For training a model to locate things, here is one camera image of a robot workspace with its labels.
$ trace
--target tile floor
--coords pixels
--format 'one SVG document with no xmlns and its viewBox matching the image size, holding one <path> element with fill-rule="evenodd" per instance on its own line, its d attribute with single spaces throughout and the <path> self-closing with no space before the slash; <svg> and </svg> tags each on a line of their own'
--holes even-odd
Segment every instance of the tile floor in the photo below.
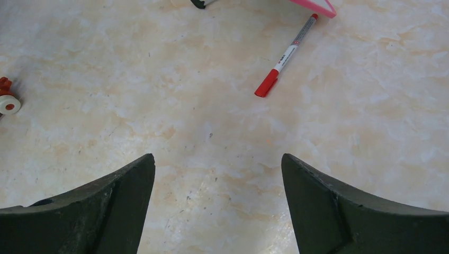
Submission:
<svg viewBox="0 0 449 254">
<path fill-rule="evenodd" d="M 280 161 L 449 211 L 449 2 L 331 0 L 269 97 L 253 92 L 311 12 L 284 0 L 0 2 L 0 206 L 144 153 L 139 253 L 298 253 Z"/>
</svg>

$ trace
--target pink object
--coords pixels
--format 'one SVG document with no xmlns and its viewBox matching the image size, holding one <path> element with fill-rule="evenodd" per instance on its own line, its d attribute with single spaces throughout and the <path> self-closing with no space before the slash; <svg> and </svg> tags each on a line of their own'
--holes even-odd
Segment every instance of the pink object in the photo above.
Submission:
<svg viewBox="0 0 449 254">
<path fill-rule="evenodd" d="M 334 7 L 330 4 L 328 0 L 290 0 L 296 4 L 304 6 L 305 8 L 311 9 L 314 12 L 318 12 L 327 16 L 329 18 L 333 18 L 337 15 Z"/>
</svg>

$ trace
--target black object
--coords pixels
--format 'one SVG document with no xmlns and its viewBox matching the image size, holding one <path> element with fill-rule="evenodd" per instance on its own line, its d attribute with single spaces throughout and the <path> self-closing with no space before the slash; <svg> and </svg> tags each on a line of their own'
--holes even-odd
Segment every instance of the black object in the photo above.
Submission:
<svg viewBox="0 0 449 254">
<path fill-rule="evenodd" d="M 152 155 L 30 207 L 0 209 L 1 254 L 135 254 L 155 177 Z"/>
<path fill-rule="evenodd" d="M 195 7 L 198 9 L 206 9 L 206 5 L 204 4 L 204 1 L 190 0 L 190 2 L 192 2 L 192 4 L 195 5 Z"/>
<path fill-rule="evenodd" d="M 285 154 L 282 177 L 301 254 L 449 253 L 449 213 L 396 203 Z"/>
</svg>

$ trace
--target red marker cap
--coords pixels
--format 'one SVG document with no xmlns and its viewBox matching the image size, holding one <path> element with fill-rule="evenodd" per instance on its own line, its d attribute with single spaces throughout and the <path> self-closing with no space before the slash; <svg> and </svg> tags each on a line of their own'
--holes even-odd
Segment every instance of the red marker cap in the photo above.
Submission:
<svg viewBox="0 0 449 254">
<path fill-rule="evenodd" d="M 266 97 L 274 84 L 276 84 L 278 75 L 279 71 L 272 69 L 254 94 L 259 97 Z"/>
</svg>

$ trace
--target white wheel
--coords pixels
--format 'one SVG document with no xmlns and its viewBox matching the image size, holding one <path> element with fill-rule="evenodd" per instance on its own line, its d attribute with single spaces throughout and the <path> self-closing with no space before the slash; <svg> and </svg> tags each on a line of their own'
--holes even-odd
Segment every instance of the white wheel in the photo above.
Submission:
<svg viewBox="0 0 449 254">
<path fill-rule="evenodd" d="M 19 111 L 20 102 L 18 99 L 14 98 L 11 95 L 2 95 L 0 96 L 0 114 L 3 115 L 12 115 Z"/>
</svg>

